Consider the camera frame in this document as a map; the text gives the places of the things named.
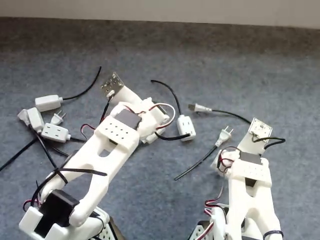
red wire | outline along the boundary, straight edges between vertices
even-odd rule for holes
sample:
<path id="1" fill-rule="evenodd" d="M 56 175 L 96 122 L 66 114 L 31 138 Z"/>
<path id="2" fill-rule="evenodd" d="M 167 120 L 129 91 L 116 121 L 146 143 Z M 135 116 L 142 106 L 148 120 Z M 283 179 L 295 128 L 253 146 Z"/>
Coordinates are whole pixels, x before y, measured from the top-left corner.
<path id="1" fill-rule="evenodd" d="M 208 234 L 208 232 L 212 229 L 213 226 L 214 226 L 214 222 L 211 222 L 209 226 L 204 230 L 204 232 L 201 233 L 201 235 L 196 238 L 196 240 L 203 239 Z"/>
<path id="2" fill-rule="evenodd" d="M 89 125 L 89 124 L 87 124 L 87 123 L 83 124 L 83 125 L 80 127 L 80 132 L 81 132 L 81 134 L 84 136 L 84 138 L 85 138 L 86 140 L 88 140 L 87 136 L 84 134 L 84 127 L 89 127 L 89 128 L 91 128 L 92 130 L 96 130 L 96 128 L 93 127 L 93 126 L 91 126 L 91 125 Z"/>

black cable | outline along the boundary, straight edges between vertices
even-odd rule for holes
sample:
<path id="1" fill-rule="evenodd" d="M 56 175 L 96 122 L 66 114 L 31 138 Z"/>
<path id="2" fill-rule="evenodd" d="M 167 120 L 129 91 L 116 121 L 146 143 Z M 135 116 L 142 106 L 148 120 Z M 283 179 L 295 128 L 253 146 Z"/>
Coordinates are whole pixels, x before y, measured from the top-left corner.
<path id="1" fill-rule="evenodd" d="M 106 103 L 106 105 L 105 105 L 105 107 L 104 107 L 104 109 L 103 109 L 103 113 L 102 113 L 102 115 L 101 115 L 99 124 L 102 123 L 102 121 L 103 121 L 104 118 L 105 118 L 105 115 L 106 115 L 106 112 L 107 112 L 107 110 L 108 110 L 108 107 L 109 107 L 109 104 L 110 104 L 111 99 L 112 99 L 112 97 L 109 97 L 109 98 L 108 98 L 108 102 Z"/>
<path id="2" fill-rule="evenodd" d="M 59 148 L 56 148 L 54 146 L 49 146 L 53 151 L 57 152 L 58 154 L 60 155 L 63 155 L 63 156 L 66 156 L 66 157 L 69 157 L 70 154 L 60 150 Z"/>
<path id="3" fill-rule="evenodd" d="M 252 142 L 254 143 L 257 143 L 257 142 L 261 142 L 263 140 L 278 140 L 278 141 L 275 141 L 275 142 L 272 142 L 272 143 L 269 143 L 268 145 L 265 145 L 264 146 L 264 149 L 266 150 L 267 148 L 270 148 L 271 146 L 273 145 L 277 145 L 277 144 L 283 144 L 286 142 L 286 139 L 285 138 L 281 138 L 281 137 L 275 137 L 275 136 L 268 136 L 268 137 L 261 137 L 261 138 L 258 138 L 256 140 L 254 140 L 254 135 L 252 136 Z"/>
<path id="4" fill-rule="evenodd" d="M 184 139 L 184 138 L 190 137 L 190 133 L 183 134 L 183 135 L 180 135 L 180 136 L 167 137 L 167 136 L 161 136 L 161 135 L 159 135 L 157 132 L 155 132 L 155 135 L 156 135 L 159 139 L 165 140 L 165 141 L 174 141 L 174 140 L 179 140 L 179 139 Z"/>
<path id="5" fill-rule="evenodd" d="M 235 113 L 233 113 L 233 112 L 216 110 L 216 109 L 212 109 L 211 112 L 222 113 L 222 114 L 229 114 L 229 115 L 231 115 L 231 116 L 234 116 L 234 117 L 237 117 L 237 118 L 243 120 L 243 121 L 246 122 L 247 124 L 251 124 L 251 121 L 249 121 L 249 120 L 246 119 L 245 117 L 240 116 L 240 115 L 238 115 L 238 114 L 235 114 Z"/>
<path id="6" fill-rule="evenodd" d="M 49 159 L 50 163 L 52 164 L 52 166 L 53 166 L 55 169 L 57 169 L 58 166 L 56 165 L 56 163 L 55 163 L 55 161 L 53 160 L 51 154 L 49 153 L 49 151 L 48 151 L 48 149 L 47 149 L 47 147 L 46 147 L 46 145 L 45 145 L 42 137 L 41 137 L 40 135 L 38 135 L 38 133 L 32 128 L 31 125 L 29 125 L 28 127 L 31 129 L 31 131 L 34 133 L 34 135 L 37 137 L 38 141 L 39 141 L 40 144 L 41 144 L 42 149 L 44 150 L 45 155 L 48 157 L 48 159 Z M 62 180 L 65 182 L 65 184 L 68 183 L 68 180 L 65 178 L 65 176 L 64 176 L 61 172 L 57 172 L 57 174 L 62 178 Z"/>
<path id="7" fill-rule="evenodd" d="M 79 93 L 79 94 L 77 94 L 77 95 L 75 95 L 75 96 L 63 97 L 63 100 L 76 99 L 76 98 L 81 97 L 82 95 L 86 94 L 86 93 L 94 86 L 94 84 L 95 84 L 96 81 L 98 80 L 99 75 L 100 75 L 100 72 L 101 72 L 101 69 L 102 69 L 102 67 L 100 66 L 100 67 L 99 67 L 99 70 L 98 70 L 98 72 L 97 72 L 97 74 L 96 74 L 96 76 L 95 76 L 95 78 L 94 78 L 94 80 L 93 80 L 93 82 L 92 82 L 92 83 L 90 84 L 90 86 L 88 86 L 83 92 L 81 92 L 81 93 Z"/>
<path id="8" fill-rule="evenodd" d="M 203 161 L 206 160 L 217 148 L 218 147 L 216 145 L 214 145 L 213 148 L 211 148 L 210 151 L 203 158 L 201 158 L 199 161 L 197 161 L 195 164 L 193 164 L 191 167 L 189 167 L 186 171 L 181 173 L 179 176 L 176 176 L 174 178 L 174 180 L 177 181 L 177 180 L 181 179 L 182 177 L 184 177 L 186 174 L 190 173 L 193 169 L 195 169 L 200 164 L 202 164 Z"/>
<path id="9" fill-rule="evenodd" d="M 5 169 L 7 166 L 12 164 L 24 151 L 26 151 L 28 148 L 30 148 L 35 142 L 37 142 L 37 138 L 34 138 L 31 140 L 27 145 L 25 145 L 23 148 L 21 148 L 20 151 L 18 151 L 14 156 L 12 156 L 5 164 L 3 164 L 0 167 L 0 172 Z"/>
<path id="10" fill-rule="evenodd" d="M 166 86 L 172 93 L 174 99 L 175 99 L 175 102 L 176 102 L 176 106 L 178 108 L 178 111 L 179 111 L 179 115 L 182 115 L 182 111 L 181 111 L 181 107 L 180 107 L 180 102 L 178 100 L 178 97 L 175 93 L 175 91 L 166 83 L 162 82 L 162 81 L 158 81 L 158 80 L 150 80 L 152 83 L 158 83 L 158 84 L 162 84 L 163 86 Z"/>
<path id="11" fill-rule="evenodd" d="M 71 153 L 66 159 L 65 161 L 61 164 L 60 168 L 63 168 L 68 162 L 69 160 L 76 154 L 77 151 L 74 151 L 73 153 Z M 37 186 L 35 192 L 33 193 L 33 196 L 31 198 L 31 203 L 30 206 L 33 207 L 35 205 L 35 200 L 37 199 L 38 194 L 40 193 L 41 189 L 51 180 L 53 179 L 55 176 L 57 175 L 56 172 L 54 172 L 53 174 L 49 175 L 40 185 Z"/>
<path id="12" fill-rule="evenodd" d="M 72 137 L 70 137 L 70 141 L 76 142 L 76 143 L 85 143 L 87 140 L 85 140 L 85 139 L 80 139 L 80 138 L 77 138 L 77 137 L 72 136 Z"/>
<path id="13" fill-rule="evenodd" d="M 95 171 L 92 169 L 78 169 L 78 168 L 64 168 L 64 166 L 69 162 L 69 160 L 74 156 L 75 152 L 73 152 L 72 154 L 70 154 L 67 159 L 64 161 L 64 163 L 60 166 L 60 168 L 55 168 L 53 173 L 50 174 L 40 185 L 39 187 L 37 187 L 37 189 L 35 190 L 35 192 L 33 193 L 33 196 L 31 198 L 31 207 L 33 207 L 35 205 L 35 201 L 37 199 L 38 194 L 40 193 L 41 189 L 50 181 L 52 180 L 56 175 L 61 174 L 60 171 L 69 171 L 69 172 L 81 172 L 81 173 L 89 173 L 89 174 L 98 174 L 100 176 L 107 176 L 107 174 L 105 172 L 101 172 L 101 171 Z"/>
<path id="14" fill-rule="evenodd" d="M 101 240 L 100 238 L 99 238 L 99 235 L 102 233 L 102 231 L 104 230 L 104 228 L 105 228 L 105 223 L 104 223 L 104 221 L 100 218 L 100 217 L 98 217 L 98 216 L 96 216 L 96 217 L 94 217 L 95 219 L 99 219 L 100 221 L 101 221 L 101 223 L 102 223 L 102 228 L 101 228 L 101 231 L 97 234 L 97 235 L 95 235 L 95 236 L 93 236 L 92 238 L 93 239 L 96 239 L 96 240 Z"/>
<path id="15" fill-rule="evenodd" d="M 271 231 L 267 231 L 264 235 L 263 235 L 263 240 L 266 240 L 266 237 L 271 235 L 271 234 L 281 234 L 282 238 L 284 237 L 284 232 L 281 230 L 271 230 Z"/>

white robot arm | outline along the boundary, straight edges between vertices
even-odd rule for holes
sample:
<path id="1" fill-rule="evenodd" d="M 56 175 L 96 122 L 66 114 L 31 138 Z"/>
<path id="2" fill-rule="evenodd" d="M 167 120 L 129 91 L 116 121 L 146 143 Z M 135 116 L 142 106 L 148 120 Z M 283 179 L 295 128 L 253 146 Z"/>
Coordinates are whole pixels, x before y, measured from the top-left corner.
<path id="1" fill-rule="evenodd" d="M 160 105 L 153 103 L 150 97 L 140 99 L 124 86 L 116 73 L 102 88 L 106 96 L 118 104 L 93 136 L 60 168 L 60 174 L 67 182 L 84 173 L 64 169 L 86 169 L 103 174 L 92 175 L 87 194 L 78 201 L 62 191 L 66 181 L 51 173 L 42 189 L 41 206 L 29 207 L 19 224 L 20 229 L 35 240 L 88 240 L 99 239 L 98 235 L 104 238 L 110 227 L 110 217 L 97 206 L 111 180 L 139 141 L 151 143 L 157 138 L 155 132 L 161 134 L 168 125 L 169 116 Z M 108 151 L 109 155 L 100 156 L 103 151 Z"/>
<path id="2" fill-rule="evenodd" d="M 229 204 L 207 205 L 212 206 L 205 209 L 210 221 L 205 227 L 198 225 L 190 240 L 283 239 L 271 194 L 269 162 L 261 157 L 268 140 L 253 141 L 268 138 L 271 132 L 270 126 L 254 118 L 237 147 L 218 153 L 211 167 L 228 179 Z"/>

